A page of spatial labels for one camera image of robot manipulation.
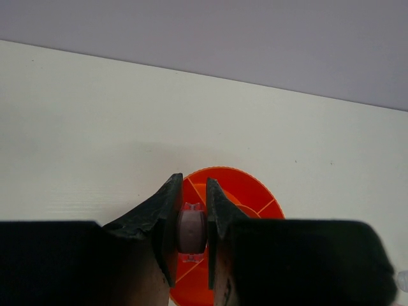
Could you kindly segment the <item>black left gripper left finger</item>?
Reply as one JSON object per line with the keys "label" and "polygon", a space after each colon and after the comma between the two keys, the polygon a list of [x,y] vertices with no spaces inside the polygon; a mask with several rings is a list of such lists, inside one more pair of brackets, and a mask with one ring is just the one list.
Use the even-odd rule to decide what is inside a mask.
{"label": "black left gripper left finger", "polygon": [[168,305],[183,176],[101,226],[94,221],[1,223],[2,305]]}

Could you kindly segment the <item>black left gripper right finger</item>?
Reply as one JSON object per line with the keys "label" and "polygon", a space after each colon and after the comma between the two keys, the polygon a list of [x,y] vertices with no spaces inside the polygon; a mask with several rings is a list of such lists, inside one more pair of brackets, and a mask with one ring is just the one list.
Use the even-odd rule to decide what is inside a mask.
{"label": "black left gripper right finger", "polygon": [[366,223],[254,219],[207,180],[215,305],[390,305],[394,269]]}

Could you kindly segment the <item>pink transparent cap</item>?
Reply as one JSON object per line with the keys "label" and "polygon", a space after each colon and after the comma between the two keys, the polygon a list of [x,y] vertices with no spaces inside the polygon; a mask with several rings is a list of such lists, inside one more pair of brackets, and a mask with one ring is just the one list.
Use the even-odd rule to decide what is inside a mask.
{"label": "pink transparent cap", "polygon": [[207,247],[207,213],[202,203],[184,203],[177,219],[177,250],[183,263],[197,263]]}

